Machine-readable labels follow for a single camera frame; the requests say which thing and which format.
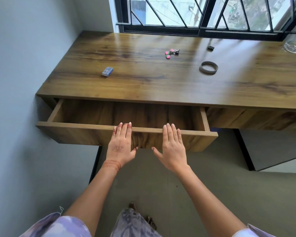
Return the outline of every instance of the hand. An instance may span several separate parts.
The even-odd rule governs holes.
[[[180,129],[176,130],[174,124],[163,126],[163,142],[161,154],[155,147],[153,153],[166,168],[177,173],[182,167],[187,167],[185,147],[182,142]]]
[[[111,141],[106,153],[106,161],[116,162],[121,168],[124,164],[135,158],[138,147],[132,151],[131,147],[132,136],[132,123],[121,122],[118,127],[115,126],[112,134]]]

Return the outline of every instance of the glass ashtray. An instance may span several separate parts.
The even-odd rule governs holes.
[[[289,41],[284,44],[284,50],[296,54],[296,41]]]

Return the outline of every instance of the black window frame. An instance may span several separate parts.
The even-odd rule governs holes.
[[[261,41],[283,41],[288,34],[296,34],[292,31],[296,26],[296,7],[293,4],[292,15],[288,18],[283,28],[280,31],[273,30],[272,22],[270,22],[270,8],[268,0],[265,0],[268,9],[268,20],[270,23],[270,31],[252,31],[248,25],[247,17],[245,14],[248,30],[230,30],[217,28],[220,18],[224,19],[223,10],[221,11],[220,18],[214,28],[207,27],[210,16],[212,14],[216,0],[206,0],[203,17],[198,28],[191,27],[177,27],[177,26],[158,26],[158,25],[132,25],[128,20],[128,3],[127,0],[115,0],[117,21],[116,25],[119,26],[120,33],[138,33],[138,34],[154,34],[154,35],[171,35],[171,36],[191,36],[191,37],[204,37],[204,38],[217,38],[217,39],[240,39],[240,40],[261,40]]]

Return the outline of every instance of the closed drawer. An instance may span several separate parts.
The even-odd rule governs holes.
[[[217,138],[203,107],[60,99],[37,127],[58,143],[107,146],[114,126],[132,123],[132,148],[162,149],[162,127],[174,123],[186,150],[203,151]]]

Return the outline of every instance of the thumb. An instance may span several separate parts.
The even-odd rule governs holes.
[[[136,155],[137,150],[138,150],[138,146],[135,147],[135,148],[130,152],[130,156],[132,157],[132,159],[135,158],[135,155]]]
[[[162,154],[156,149],[156,147],[151,147],[151,149],[153,150],[153,153],[155,154],[155,156],[158,157],[158,159],[162,158]]]

